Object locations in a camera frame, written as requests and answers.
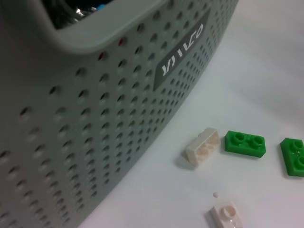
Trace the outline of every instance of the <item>lego stud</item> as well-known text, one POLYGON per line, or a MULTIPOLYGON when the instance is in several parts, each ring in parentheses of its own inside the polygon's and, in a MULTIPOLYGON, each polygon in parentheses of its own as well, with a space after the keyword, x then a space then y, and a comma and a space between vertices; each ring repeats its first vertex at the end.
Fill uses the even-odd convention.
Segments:
POLYGON ((260 136, 255 136, 251 141, 251 146, 253 148, 260 148, 263 145, 263 139, 260 136))
POLYGON ((304 156, 300 156, 295 160, 294 166, 299 170, 304 170, 304 156))
POLYGON ((304 145, 301 140, 294 140, 291 144, 291 150, 293 152, 298 152, 299 150, 303 149, 304 145))
POLYGON ((222 214, 225 219, 231 220, 233 217, 235 217, 237 211, 233 206, 228 205, 223 207, 222 214))
POLYGON ((232 142, 235 145, 240 145, 244 141, 244 139, 244 135, 238 132, 232 137, 232 142))

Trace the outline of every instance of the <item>small white piece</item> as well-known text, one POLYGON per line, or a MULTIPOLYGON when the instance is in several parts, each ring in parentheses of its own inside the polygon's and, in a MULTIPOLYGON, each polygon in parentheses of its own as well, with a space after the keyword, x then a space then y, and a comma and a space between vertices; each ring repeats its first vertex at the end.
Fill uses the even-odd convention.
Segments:
POLYGON ((186 148, 188 161, 198 167, 219 145, 219 134, 214 128, 207 128, 186 148))
POLYGON ((214 206, 211 214, 218 228, 244 228, 241 217, 232 202, 214 206))

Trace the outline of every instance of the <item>blue object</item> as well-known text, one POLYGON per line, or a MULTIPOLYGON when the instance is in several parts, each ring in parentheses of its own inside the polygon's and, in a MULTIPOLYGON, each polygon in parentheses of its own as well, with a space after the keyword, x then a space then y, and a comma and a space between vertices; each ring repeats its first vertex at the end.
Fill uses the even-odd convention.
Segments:
POLYGON ((101 4, 101 5, 98 6, 96 9, 97 9, 97 11, 99 11, 99 10, 101 10, 103 7, 105 7, 105 5, 104 5, 104 4, 101 4))

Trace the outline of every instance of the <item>green lego brick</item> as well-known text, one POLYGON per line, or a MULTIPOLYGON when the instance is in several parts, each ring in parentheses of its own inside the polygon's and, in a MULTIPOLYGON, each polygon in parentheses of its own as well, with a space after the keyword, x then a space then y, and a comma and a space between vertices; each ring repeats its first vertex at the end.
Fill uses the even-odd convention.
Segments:
POLYGON ((304 146, 302 140, 284 139, 281 150, 289 176, 304 177, 304 146))
POLYGON ((266 153, 264 137, 228 131, 225 151, 261 158, 266 153))

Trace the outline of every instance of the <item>basket logo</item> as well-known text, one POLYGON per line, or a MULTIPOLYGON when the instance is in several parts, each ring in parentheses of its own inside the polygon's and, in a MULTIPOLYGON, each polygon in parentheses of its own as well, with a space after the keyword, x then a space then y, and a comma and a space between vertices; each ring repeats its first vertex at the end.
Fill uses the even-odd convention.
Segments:
POLYGON ((163 58, 155 70, 154 87, 155 91, 167 77, 176 69, 183 59, 190 53, 204 34, 208 21, 210 9, 198 20, 181 41, 163 58))
MULTIPOLYGON (((193 37, 195 36, 195 39, 198 39, 198 38, 199 38, 199 36, 201 35, 201 32, 203 31, 203 28, 204 28, 204 25, 201 24, 200 27, 199 27, 199 30, 195 30, 195 31, 192 33, 192 35, 191 35, 191 37, 190 37, 190 41, 189 41, 188 46, 187 46, 187 43, 184 43, 184 44, 183 44, 183 47, 184 47, 185 52, 187 52, 187 51, 189 50, 189 48, 194 44, 194 39, 193 39, 193 37)), ((178 50, 177 50, 177 54, 179 55, 179 57, 182 57, 182 56, 183 56, 183 53, 182 53, 181 49, 178 49, 178 50)), ((169 59, 167 66, 165 66, 165 65, 162 66, 163 76, 165 76, 165 75, 169 72, 171 60, 172 60, 172 67, 173 67, 174 64, 175 64, 175 56, 172 56, 172 57, 169 59)))

